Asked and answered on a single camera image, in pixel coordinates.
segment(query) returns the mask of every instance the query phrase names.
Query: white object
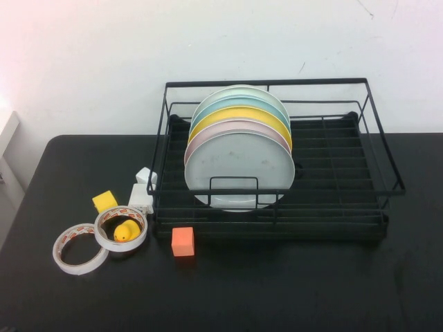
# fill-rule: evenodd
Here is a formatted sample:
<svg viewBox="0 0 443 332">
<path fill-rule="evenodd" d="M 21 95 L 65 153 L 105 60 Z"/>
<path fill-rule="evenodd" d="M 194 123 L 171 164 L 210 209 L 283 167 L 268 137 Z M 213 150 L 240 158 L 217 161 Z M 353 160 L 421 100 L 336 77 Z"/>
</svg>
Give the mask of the white object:
<svg viewBox="0 0 443 332">
<path fill-rule="evenodd" d="M 251 96 L 258 98 L 259 100 L 263 100 L 270 104 L 271 106 L 275 107 L 287 120 L 287 123 L 290 125 L 291 119 L 289 118 L 288 112 L 286 108 L 284 107 L 283 103 L 279 101 L 276 97 L 271 95 L 269 92 L 266 92 L 262 89 L 255 88 L 254 86 L 250 85 L 232 85 L 225 89 L 219 90 L 212 95 L 209 95 L 206 99 L 204 99 L 200 105 L 195 109 L 194 114 L 192 115 L 191 120 L 191 128 L 194 124 L 195 118 L 209 105 L 213 104 L 214 102 L 229 97 L 233 95 L 244 95 L 244 96 Z"/>
<path fill-rule="evenodd" d="M 251 132 L 223 133 L 199 145 L 185 167 L 185 180 L 191 190 L 206 190 L 213 176 L 250 176 L 258 179 L 259 189 L 288 189 L 295 175 L 291 154 L 278 142 Z M 254 178 L 216 178 L 213 189 L 256 189 Z M 208 196 L 196 195 L 208 204 Z M 275 203 L 275 195 L 258 196 L 257 207 Z M 221 209 L 253 209 L 255 195 L 213 195 L 210 206 Z"/>
<path fill-rule="evenodd" d="M 153 214 L 152 208 L 154 199 L 151 195 L 147 194 L 146 184 L 136 183 L 132 186 L 131 197 L 129 198 L 128 206 L 140 210 L 144 215 Z"/>
<path fill-rule="evenodd" d="M 104 248 L 101 248 L 98 251 L 97 255 L 90 261 L 87 261 L 86 263 L 80 265 L 71 265 L 64 263 L 62 261 L 63 247 L 74 237 L 84 233 L 90 233 L 90 234 L 94 233 L 94 225 L 92 223 L 81 223 L 80 225 L 75 225 L 71 228 L 68 228 L 58 237 L 57 241 L 55 241 L 54 243 L 53 246 L 54 261 L 64 272 L 70 275 L 83 275 L 85 273 L 89 273 L 98 268 L 100 265 L 102 265 L 103 262 L 108 257 L 109 251 Z"/>
<path fill-rule="evenodd" d="M 102 226 L 115 216 L 128 216 L 136 219 L 141 225 L 141 233 L 134 240 L 128 242 L 115 242 L 108 239 Z M 141 214 L 140 211 L 130 208 L 129 206 L 116 206 L 111 207 L 108 210 L 103 211 L 97 216 L 96 222 L 94 223 L 94 234 L 98 244 L 100 244 L 104 249 L 113 252 L 126 252 L 139 247 L 143 241 L 146 239 L 147 234 L 147 220 L 145 216 Z"/>
<path fill-rule="evenodd" d="M 151 170 L 147 167 L 142 168 L 136 175 L 137 183 L 144 183 L 147 185 L 147 182 L 150 178 Z M 152 178 L 151 178 L 152 184 L 157 184 L 157 173 L 152 172 Z"/>
<path fill-rule="evenodd" d="M 0 188 L 5 192 L 15 210 L 19 208 L 25 193 L 3 154 L 18 125 L 19 119 L 15 112 L 0 109 Z"/>
</svg>

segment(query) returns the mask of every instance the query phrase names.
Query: pink plate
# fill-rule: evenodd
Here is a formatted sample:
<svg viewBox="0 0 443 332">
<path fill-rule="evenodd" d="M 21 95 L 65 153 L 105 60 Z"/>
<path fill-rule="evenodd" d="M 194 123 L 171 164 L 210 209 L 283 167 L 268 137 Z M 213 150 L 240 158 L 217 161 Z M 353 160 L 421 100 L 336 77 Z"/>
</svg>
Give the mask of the pink plate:
<svg viewBox="0 0 443 332">
<path fill-rule="evenodd" d="M 207 140 L 221 134 L 221 133 L 238 133 L 238 132 L 251 132 L 251 133 L 260 133 L 269 137 L 270 139 L 278 142 L 282 145 L 289 154 L 291 154 L 291 148 L 289 147 L 288 142 L 284 139 L 284 137 L 276 131 L 274 128 L 260 122 L 257 120 L 252 120 L 250 118 L 232 118 L 228 120 L 221 120 L 216 122 L 210 126 L 207 126 L 205 129 L 201 130 L 188 144 L 188 147 L 185 151 L 185 166 L 188 162 L 190 155 L 193 151 L 198 148 L 201 144 L 206 142 Z"/>
</svg>

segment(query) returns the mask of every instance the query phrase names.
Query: yellow plate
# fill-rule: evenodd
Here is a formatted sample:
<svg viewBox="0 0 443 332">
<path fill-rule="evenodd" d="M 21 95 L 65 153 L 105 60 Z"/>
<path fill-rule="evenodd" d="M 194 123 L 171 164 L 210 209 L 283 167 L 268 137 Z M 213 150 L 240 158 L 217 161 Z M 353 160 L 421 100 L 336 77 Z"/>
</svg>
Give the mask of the yellow plate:
<svg viewBox="0 0 443 332">
<path fill-rule="evenodd" d="M 225 120 L 227 118 L 251 118 L 263 122 L 264 124 L 267 124 L 278 131 L 288 142 L 289 147 L 292 150 L 291 133 L 283 122 L 272 114 L 255 107 L 226 107 L 224 109 L 219 109 L 212 112 L 208 116 L 201 119 L 197 126 L 194 127 L 189 135 L 188 144 L 201 130 L 215 123 L 216 121 Z"/>
</svg>

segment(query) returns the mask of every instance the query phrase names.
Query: plate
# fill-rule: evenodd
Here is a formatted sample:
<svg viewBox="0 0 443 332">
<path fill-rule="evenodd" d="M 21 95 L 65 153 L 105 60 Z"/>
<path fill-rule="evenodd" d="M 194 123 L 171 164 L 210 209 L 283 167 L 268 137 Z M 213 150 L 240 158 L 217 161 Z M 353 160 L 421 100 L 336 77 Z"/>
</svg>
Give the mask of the plate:
<svg viewBox="0 0 443 332">
<path fill-rule="evenodd" d="M 211 105 L 213 102 L 216 102 L 218 99 L 228 97 L 230 95 L 249 95 L 253 97 L 257 97 L 265 102 L 268 102 L 270 105 L 274 106 L 278 109 L 281 114 L 287 119 L 287 122 L 291 122 L 289 119 L 289 115 L 284 105 L 279 99 L 271 95 L 269 92 L 266 92 L 262 89 L 255 88 L 250 85 L 232 85 L 225 89 L 219 90 L 212 95 L 209 95 L 206 99 L 204 99 L 200 105 L 195 109 L 194 114 L 192 115 L 192 119 L 195 117 L 207 106 Z"/>
<path fill-rule="evenodd" d="M 207 126 L 205 129 L 200 131 L 189 143 L 188 147 L 185 151 L 185 166 L 186 162 L 189 159 L 189 156 L 192 152 L 201 144 L 211 139 L 214 136 L 218 136 L 221 133 L 233 133 L 238 131 L 244 132 L 252 132 L 252 133 L 261 133 L 276 142 L 280 143 L 290 154 L 291 148 L 288 142 L 284 139 L 284 137 L 278 133 L 272 127 L 261 123 L 256 120 L 246 119 L 246 118 L 233 118 L 228 120 L 221 120 L 216 122 L 210 126 Z"/>
<path fill-rule="evenodd" d="M 272 114 L 273 116 L 277 117 L 280 121 L 282 121 L 286 125 L 286 128 L 288 128 L 288 130 L 291 131 L 291 123 L 281 113 L 281 111 L 279 111 L 277 108 L 275 108 L 268 102 L 247 95 L 231 95 L 219 99 L 216 102 L 213 102 L 212 104 L 208 105 L 191 120 L 190 131 L 198 124 L 198 121 L 200 121 L 205 116 L 208 116 L 213 111 L 216 111 L 218 109 L 225 109 L 226 107 L 241 107 L 241 106 L 255 107 L 258 109 L 262 109 L 263 111 L 266 111 Z"/>
<path fill-rule="evenodd" d="M 283 122 L 272 114 L 255 107 L 227 107 L 225 109 L 219 109 L 218 111 L 212 112 L 210 115 L 201 119 L 201 121 L 199 121 L 199 123 L 194 127 L 189 135 L 188 144 L 201 130 L 207 126 L 212 125 L 217 121 L 226 120 L 229 118 L 250 118 L 269 125 L 284 137 L 292 150 L 291 133 Z"/>
<path fill-rule="evenodd" d="M 189 156 L 185 180 L 190 190 L 206 190 L 213 176 L 213 189 L 288 189 L 295 175 L 291 154 L 269 137 L 251 132 L 223 133 L 199 145 Z M 232 178 L 248 176 L 254 178 Z M 208 204 L 207 195 L 196 195 Z M 272 194 L 258 195 L 258 208 L 275 203 Z M 212 195 L 210 206 L 244 212 L 255 208 L 255 195 Z"/>
</svg>

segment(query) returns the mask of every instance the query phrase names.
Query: white cube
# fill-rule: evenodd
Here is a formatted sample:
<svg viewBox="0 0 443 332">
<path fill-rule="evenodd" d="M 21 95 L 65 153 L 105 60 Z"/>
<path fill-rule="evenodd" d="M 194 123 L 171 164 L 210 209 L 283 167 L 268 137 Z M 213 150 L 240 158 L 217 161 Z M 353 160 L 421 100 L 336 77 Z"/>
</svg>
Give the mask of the white cube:
<svg viewBox="0 0 443 332">
<path fill-rule="evenodd" d="M 151 170 L 147 167 L 142 168 L 136 175 L 137 183 L 144 183 L 147 185 L 147 182 L 150 178 Z M 152 178 L 151 178 L 152 184 L 157 184 L 157 173 L 152 172 Z"/>
</svg>

